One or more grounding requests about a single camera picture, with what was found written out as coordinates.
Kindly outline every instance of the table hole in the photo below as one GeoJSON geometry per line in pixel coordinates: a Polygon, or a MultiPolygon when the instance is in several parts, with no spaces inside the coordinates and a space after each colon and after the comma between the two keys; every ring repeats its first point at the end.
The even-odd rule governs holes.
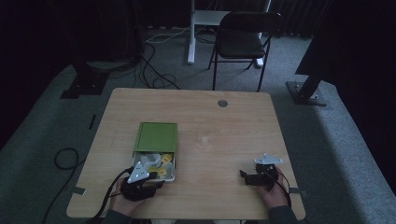
{"type": "Polygon", "coordinates": [[[226,107],[228,105],[228,102],[226,100],[219,100],[218,105],[220,107],[226,107]]]}

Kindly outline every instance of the chair backrest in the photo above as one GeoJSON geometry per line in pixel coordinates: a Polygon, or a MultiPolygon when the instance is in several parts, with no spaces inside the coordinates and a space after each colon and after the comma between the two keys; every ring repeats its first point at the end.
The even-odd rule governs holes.
{"type": "Polygon", "coordinates": [[[224,16],[219,25],[222,29],[249,33],[276,33],[282,23],[282,16],[275,12],[233,11],[224,16]]]}

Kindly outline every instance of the black cable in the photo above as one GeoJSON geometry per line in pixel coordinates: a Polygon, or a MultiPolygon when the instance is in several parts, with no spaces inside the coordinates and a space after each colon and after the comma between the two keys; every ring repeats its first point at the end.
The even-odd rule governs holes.
{"type": "MultiPolygon", "coordinates": [[[[140,73],[142,73],[142,61],[141,60],[139,60],[139,71],[140,71],[140,73]]],[[[137,75],[136,75],[136,69],[134,70],[134,84],[132,85],[132,88],[134,88],[134,85],[136,84],[136,81],[137,81],[137,75]]]]}
{"type": "MultiPolygon", "coordinates": [[[[146,62],[146,64],[145,64],[145,66],[144,66],[144,68],[143,68],[143,80],[142,80],[142,78],[140,78],[140,80],[141,80],[149,89],[159,89],[158,87],[155,86],[155,83],[158,82],[159,80],[164,79],[164,80],[166,80],[166,81],[168,81],[168,82],[170,83],[170,84],[167,85],[167,86],[175,86],[177,89],[180,90],[180,87],[175,83],[177,79],[176,79],[174,76],[172,76],[172,75],[170,75],[170,74],[166,74],[166,75],[168,75],[168,76],[173,77],[174,80],[173,80],[173,81],[170,80],[170,79],[167,78],[165,75],[161,75],[161,74],[149,63],[149,62],[151,61],[151,59],[154,57],[155,48],[154,48],[154,46],[152,46],[152,45],[150,45],[150,44],[148,44],[148,43],[147,43],[147,45],[150,46],[150,47],[152,47],[153,53],[149,56],[148,60],[146,60],[144,57],[142,57],[142,59],[146,62]],[[156,78],[153,80],[151,86],[149,85],[149,82],[148,82],[148,80],[147,80],[147,78],[146,78],[146,68],[147,68],[147,66],[149,66],[152,70],[154,70],[154,72],[155,72],[155,73],[157,74],[157,76],[158,76],[158,77],[156,77],[156,78]]],[[[162,80],[162,83],[163,83],[162,89],[164,89],[165,87],[167,87],[167,86],[165,86],[163,80],[162,80]]]]}
{"type": "MultiPolygon", "coordinates": [[[[102,13],[101,13],[102,10],[99,8],[99,6],[98,6],[98,4],[97,4],[97,1],[95,1],[95,4],[96,4],[96,9],[97,9],[96,11],[99,12],[99,18],[100,18],[102,24],[105,24],[105,23],[103,22],[103,16],[102,16],[102,13]]],[[[123,14],[124,19],[125,19],[125,33],[126,33],[125,42],[126,42],[126,43],[125,43],[124,52],[122,53],[122,57],[124,57],[125,54],[126,54],[126,52],[128,51],[128,48],[129,48],[129,39],[130,39],[130,32],[129,32],[129,26],[130,26],[130,24],[129,24],[129,17],[128,17],[128,14],[129,14],[129,13],[128,13],[127,8],[123,7],[123,9],[124,9],[124,13],[122,13],[122,14],[123,14]]]]}
{"type": "Polygon", "coordinates": [[[201,38],[201,37],[198,37],[198,36],[196,36],[195,39],[198,42],[201,42],[201,43],[204,43],[204,44],[215,44],[215,42],[216,42],[215,40],[208,40],[208,39],[201,38]]]}
{"type": "Polygon", "coordinates": [[[131,74],[134,74],[134,78],[136,78],[136,70],[138,69],[138,68],[141,68],[141,65],[142,65],[142,62],[141,62],[141,60],[139,60],[139,62],[131,69],[127,69],[127,70],[119,70],[119,71],[115,71],[115,73],[121,73],[121,72],[127,72],[127,73],[124,73],[124,74],[121,74],[121,75],[118,75],[118,76],[114,76],[114,75],[116,75],[116,74],[110,74],[110,76],[108,77],[109,79],[111,79],[111,78],[120,78],[120,77],[126,77],[126,76],[129,76],[129,75],[131,75],[131,74]]]}
{"type": "MultiPolygon", "coordinates": [[[[288,201],[289,207],[291,207],[290,192],[289,192],[288,190],[286,190],[285,187],[283,187],[279,182],[277,182],[277,180],[275,180],[273,177],[271,177],[270,174],[268,174],[266,171],[264,171],[264,173],[265,173],[266,175],[268,175],[268,177],[270,177],[270,178],[274,181],[275,184],[277,184],[278,186],[280,186],[280,188],[281,188],[281,189],[283,190],[283,192],[285,193],[285,197],[286,197],[286,200],[288,201]]],[[[288,189],[290,189],[289,180],[288,180],[283,174],[281,174],[280,172],[278,172],[278,173],[279,173],[280,175],[282,175],[282,176],[286,179],[286,182],[288,183],[288,189]]]]}
{"type": "Polygon", "coordinates": [[[92,69],[92,71],[98,73],[124,72],[131,70],[132,68],[135,68],[139,62],[140,62],[139,58],[131,58],[129,59],[128,63],[117,65],[111,68],[100,68],[100,67],[95,67],[94,65],[91,64],[89,65],[89,67],[92,69]]]}
{"type": "Polygon", "coordinates": [[[116,194],[112,194],[112,195],[110,195],[110,196],[108,196],[109,198],[112,198],[112,197],[114,197],[114,196],[117,196],[117,195],[121,195],[122,193],[116,193],[116,194]]]}
{"type": "Polygon", "coordinates": [[[87,221],[87,223],[93,224],[93,223],[98,223],[98,219],[102,215],[103,211],[105,211],[105,207],[108,201],[108,198],[110,198],[111,190],[113,190],[114,185],[117,183],[117,181],[120,179],[120,177],[125,174],[125,173],[131,173],[133,168],[128,168],[123,170],[117,177],[113,180],[113,183],[111,183],[110,187],[108,187],[105,198],[103,199],[102,206],[99,209],[99,212],[91,219],[87,221]]]}
{"type": "Polygon", "coordinates": [[[304,221],[306,224],[311,224],[311,223],[308,221],[308,219],[306,219],[306,217],[303,219],[303,221],[304,221]]]}
{"type": "Polygon", "coordinates": [[[64,191],[64,189],[66,188],[67,184],[70,182],[70,180],[72,179],[72,177],[73,177],[75,171],[77,170],[77,168],[78,168],[82,163],[85,162],[85,159],[82,160],[82,161],[79,161],[78,152],[77,152],[74,148],[72,148],[72,147],[66,147],[66,148],[63,148],[63,149],[59,150],[59,151],[55,154],[55,157],[54,157],[54,159],[53,159],[53,162],[55,163],[55,166],[58,167],[58,169],[61,169],[61,170],[73,170],[73,171],[72,171],[72,173],[70,174],[70,176],[69,176],[69,178],[67,179],[67,181],[66,181],[66,182],[64,183],[64,185],[62,186],[61,190],[59,190],[59,192],[58,192],[58,193],[56,194],[56,196],[53,198],[52,202],[49,204],[49,207],[47,208],[46,214],[45,214],[44,217],[43,217],[43,221],[42,221],[43,224],[46,223],[47,217],[48,217],[48,215],[49,215],[49,213],[50,213],[50,209],[52,208],[53,204],[54,204],[55,201],[58,199],[59,195],[61,195],[62,191],[64,191]],[[76,154],[76,160],[75,160],[74,165],[68,166],[68,167],[63,167],[63,166],[61,166],[61,165],[58,163],[58,157],[59,157],[59,155],[60,155],[61,153],[65,152],[65,151],[72,151],[72,152],[74,152],[74,153],[76,154]]]}

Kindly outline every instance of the black clamp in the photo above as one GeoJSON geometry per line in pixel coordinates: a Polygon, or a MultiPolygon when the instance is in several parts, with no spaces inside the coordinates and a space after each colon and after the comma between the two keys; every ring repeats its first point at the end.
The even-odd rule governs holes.
{"type": "Polygon", "coordinates": [[[128,177],[125,177],[122,181],[122,185],[120,188],[120,192],[122,195],[133,202],[145,200],[147,198],[154,197],[157,189],[163,187],[163,183],[165,182],[160,181],[155,184],[149,186],[143,186],[146,181],[150,179],[154,179],[157,176],[157,172],[151,172],[147,178],[138,180],[134,183],[128,183],[128,177]]]}
{"type": "Polygon", "coordinates": [[[240,175],[245,179],[246,185],[265,186],[267,190],[271,190],[279,177],[274,164],[256,163],[256,172],[256,175],[248,175],[242,170],[239,171],[240,175]]]}

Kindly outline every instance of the wooden table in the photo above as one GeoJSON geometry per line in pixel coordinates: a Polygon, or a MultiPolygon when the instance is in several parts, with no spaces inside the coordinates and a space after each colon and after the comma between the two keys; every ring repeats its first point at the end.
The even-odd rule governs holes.
{"type": "MultiPolygon", "coordinates": [[[[93,217],[112,180],[132,165],[142,121],[178,124],[174,183],[157,190],[136,218],[267,219],[267,209],[239,170],[255,174],[264,152],[283,159],[278,167],[297,187],[271,97],[263,92],[115,89],[67,208],[70,217],[93,217]],[[228,103],[218,105],[219,100],[228,103]]],[[[299,194],[294,213],[305,216],[299,194]]]]}

